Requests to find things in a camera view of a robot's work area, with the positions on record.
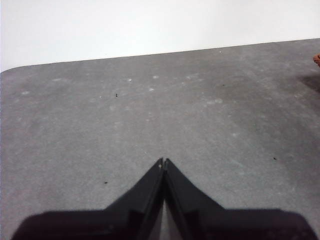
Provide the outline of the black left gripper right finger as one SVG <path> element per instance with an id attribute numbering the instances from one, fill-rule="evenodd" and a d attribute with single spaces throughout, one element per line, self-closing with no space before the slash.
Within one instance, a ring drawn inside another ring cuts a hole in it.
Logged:
<path id="1" fill-rule="evenodd" d="M 281 209 L 227 209 L 164 161 L 165 200 L 184 240 L 316 240 L 306 219 Z"/>

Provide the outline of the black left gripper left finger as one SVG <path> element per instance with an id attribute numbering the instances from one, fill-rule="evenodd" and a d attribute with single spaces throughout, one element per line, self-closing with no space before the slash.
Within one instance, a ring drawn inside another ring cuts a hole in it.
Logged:
<path id="1" fill-rule="evenodd" d="M 27 217 L 14 240 L 146 240 L 163 206 L 163 159 L 105 209 L 47 211 Z"/>

